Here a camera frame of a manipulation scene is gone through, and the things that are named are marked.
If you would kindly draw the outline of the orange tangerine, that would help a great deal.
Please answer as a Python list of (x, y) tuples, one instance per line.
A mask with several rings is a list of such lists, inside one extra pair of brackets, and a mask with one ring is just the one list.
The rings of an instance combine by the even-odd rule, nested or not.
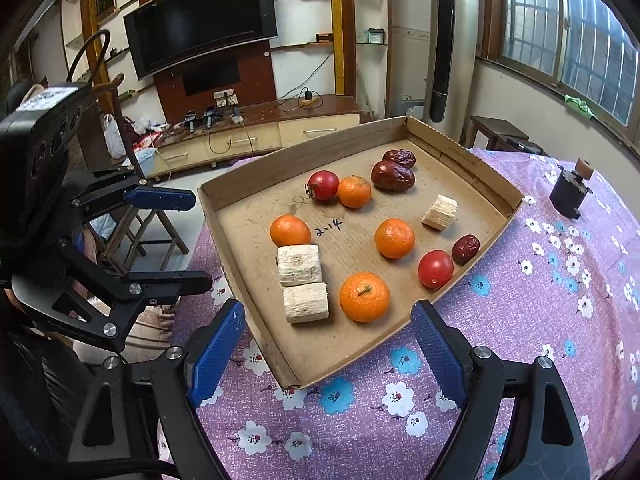
[(371, 323), (386, 315), (390, 308), (390, 290), (376, 274), (358, 272), (343, 282), (338, 302), (352, 321)]
[(311, 243), (311, 232), (303, 220), (292, 214), (284, 214), (271, 223), (269, 234), (278, 247), (291, 245), (308, 245)]
[(371, 187), (363, 177), (350, 176), (341, 180), (337, 188), (338, 200), (347, 208), (360, 209), (371, 200)]
[(384, 220), (376, 229), (374, 244), (383, 257), (398, 260), (412, 252), (416, 236), (407, 222), (391, 218)]

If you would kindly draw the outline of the large cream sugarcane chunk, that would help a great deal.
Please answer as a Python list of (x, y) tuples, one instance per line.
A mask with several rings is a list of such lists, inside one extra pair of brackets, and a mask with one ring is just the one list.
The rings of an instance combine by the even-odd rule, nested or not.
[(319, 247), (314, 244), (279, 247), (277, 269), (280, 284), (284, 287), (321, 283)]

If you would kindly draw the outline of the red cherry tomato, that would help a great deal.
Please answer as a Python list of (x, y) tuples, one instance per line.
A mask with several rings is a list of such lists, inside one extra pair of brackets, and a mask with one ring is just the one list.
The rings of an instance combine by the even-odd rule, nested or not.
[(340, 178), (329, 170), (320, 170), (312, 174), (305, 184), (305, 191), (309, 198), (325, 202), (332, 200), (337, 194)]
[(427, 252), (418, 264), (418, 278), (428, 289), (440, 289), (454, 274), (454, 262), (443, 250)]

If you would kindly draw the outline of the large dark red jujube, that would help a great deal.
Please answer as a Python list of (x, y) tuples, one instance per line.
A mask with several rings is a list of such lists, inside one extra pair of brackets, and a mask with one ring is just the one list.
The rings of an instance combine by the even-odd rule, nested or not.
[(412, 188), (416, 178), (410, 169), (399, 165), (397, 162), (381, 160), (372, 168), (371, 181), (376, 188), (400, 192)]

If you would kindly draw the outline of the small dark red jujube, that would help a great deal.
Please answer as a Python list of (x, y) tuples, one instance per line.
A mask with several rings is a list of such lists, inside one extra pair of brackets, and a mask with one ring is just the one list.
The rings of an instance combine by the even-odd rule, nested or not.
[(451, 257), (459, 266), (464, 266), (480, 250), (480, 240), (473, 234), (460, 237), (451, 248)]

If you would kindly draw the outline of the wooden tv cabinet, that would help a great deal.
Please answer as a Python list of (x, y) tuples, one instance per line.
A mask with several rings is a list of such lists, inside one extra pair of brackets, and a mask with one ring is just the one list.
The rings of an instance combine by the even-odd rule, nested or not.
[(351, 96), (322, 96), (309, 106), (294, 99), (240, 109), (242, 122), (226, 118), (213, 127), (183, 128), (154, 143), (153, 156), (142, 164), (151, 179), (290, 148), (319, 136), (360, 124), (362, 110)]

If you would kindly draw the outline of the cardboard tray box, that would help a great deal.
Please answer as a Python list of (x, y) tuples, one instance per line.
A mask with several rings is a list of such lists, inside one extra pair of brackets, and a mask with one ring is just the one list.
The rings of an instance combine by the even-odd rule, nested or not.
[[(314, 172), (367, 177), (394, 148), (416, 155), (416, 182), (407, 191), (374, 190), (360, 209), (306, 196)], [(458, 203), (457, 219), (445, 231), (421, 223), (439, 194)], [(369, 122), (284, 148), (206, 182), (198, 195), (227, 281), (282, 388), (321, 382), (393, 337), (409, 323), (416, 301), (439, 300), (439, 290), (419, 281), (421, 257), (449, 250), (465, 234), (491, 247), (523, 201), (522, 192), (484, 160), (412, 117)], [(282, 214), (303, 220), (319, 247), (330, 305), (325, 320), (290, 324), (285, 318), (277, 248), (269, 235)], [(407, 222), (416, 236), (412, 252), (398, 260), (383, 257), (374, 244), (376, 229), (391, 218)], [(376, 274), (390, 289), (384, 318), (360, 324), (344, 315), (338, 292), (357, 272)]]

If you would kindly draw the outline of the purple floral tablecloth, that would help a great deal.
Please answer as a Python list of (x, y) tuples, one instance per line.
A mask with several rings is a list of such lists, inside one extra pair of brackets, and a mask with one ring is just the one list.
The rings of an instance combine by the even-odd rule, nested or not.
[(639, 223), (603, 174), (579, 216), (550, 200), (566, 162), (484, 153), (523, 194), (514, 222), (406, 328), (317, 385), (283, 387), (231, 315), (213, 237), (174, 344), (219, 335), (192, 416), (230, 479), (634, 479), (639, 474)]

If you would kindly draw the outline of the black motor with cork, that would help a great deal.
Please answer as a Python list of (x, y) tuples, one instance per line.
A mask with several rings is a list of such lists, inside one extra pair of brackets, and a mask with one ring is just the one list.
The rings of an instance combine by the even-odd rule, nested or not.
[(587, 185), (593, 169), (585, 159), (578, 158), (573, 168), (560, 166), (560, 175), (549, 195), (555, 210), (570, 220), (580, 218), (579, 208), (586, 196), (592, 192)]

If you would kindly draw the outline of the tower air conditioner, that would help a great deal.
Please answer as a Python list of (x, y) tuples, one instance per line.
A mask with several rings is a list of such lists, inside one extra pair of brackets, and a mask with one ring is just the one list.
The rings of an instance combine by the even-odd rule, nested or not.
[(480, 0), (432, 0), (423, 121), (462, 137), (474, 73)]

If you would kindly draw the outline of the dark wooden side table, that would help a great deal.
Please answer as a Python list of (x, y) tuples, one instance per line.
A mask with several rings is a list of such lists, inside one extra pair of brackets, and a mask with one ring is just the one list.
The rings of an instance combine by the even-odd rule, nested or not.
[(465, 148), (472, 148), (477, 133), (487, 140), (486, 151), (518, 152), (547, 156), (547, 152), (518, 127), (505, 119), (484, 116), (471, 116), (464, 130), (461, 143)]

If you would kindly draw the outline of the green cloth on windowsill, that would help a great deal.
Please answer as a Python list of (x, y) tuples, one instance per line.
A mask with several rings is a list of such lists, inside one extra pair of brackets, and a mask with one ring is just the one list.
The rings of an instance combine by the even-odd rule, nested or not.
[(591, 120), (594, 117), (593, 111), (585, 100), (566, 94), (564, 96), (564, 103), (567, 108), (577, 113), (580, 117), (585, 118), (585, 120)]

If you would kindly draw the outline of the window with grille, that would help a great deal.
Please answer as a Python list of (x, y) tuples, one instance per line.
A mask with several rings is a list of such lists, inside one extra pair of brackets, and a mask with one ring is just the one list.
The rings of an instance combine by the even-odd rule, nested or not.
[(559, 96), (639, 145), (639, 44), (603, 0), (480, 0), (480, 57)]

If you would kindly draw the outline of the wall mounted television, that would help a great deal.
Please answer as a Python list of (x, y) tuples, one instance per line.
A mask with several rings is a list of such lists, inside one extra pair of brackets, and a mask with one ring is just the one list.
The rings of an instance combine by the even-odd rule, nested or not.
[(124, 23), (139, 78), (278, 34), (274, 0), (139, 0)]

